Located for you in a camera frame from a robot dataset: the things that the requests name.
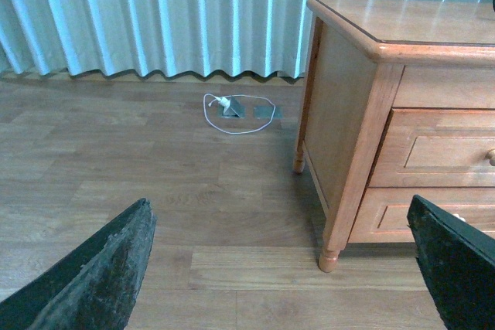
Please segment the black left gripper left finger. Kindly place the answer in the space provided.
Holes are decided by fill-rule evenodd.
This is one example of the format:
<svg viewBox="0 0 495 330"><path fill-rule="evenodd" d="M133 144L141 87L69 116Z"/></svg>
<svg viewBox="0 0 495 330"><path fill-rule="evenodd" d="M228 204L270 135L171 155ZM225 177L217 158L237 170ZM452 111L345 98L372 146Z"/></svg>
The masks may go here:
<svg viewBox="0 0 495 330"><path fill-rule="evenodd" d="M123 329L136 304L157 217L139 199L1 303L3 329Z"/></svg>

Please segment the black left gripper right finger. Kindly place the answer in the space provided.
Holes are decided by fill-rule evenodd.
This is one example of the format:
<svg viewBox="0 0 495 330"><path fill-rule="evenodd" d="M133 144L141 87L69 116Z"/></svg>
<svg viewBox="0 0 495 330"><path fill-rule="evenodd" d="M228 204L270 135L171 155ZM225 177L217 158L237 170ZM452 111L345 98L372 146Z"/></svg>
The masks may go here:
<svg viewBox="0 0 495 330"><path fill-rule="evenodd" d="M494 328L494 238L415 195L417 263L447 329Z"/></svg>

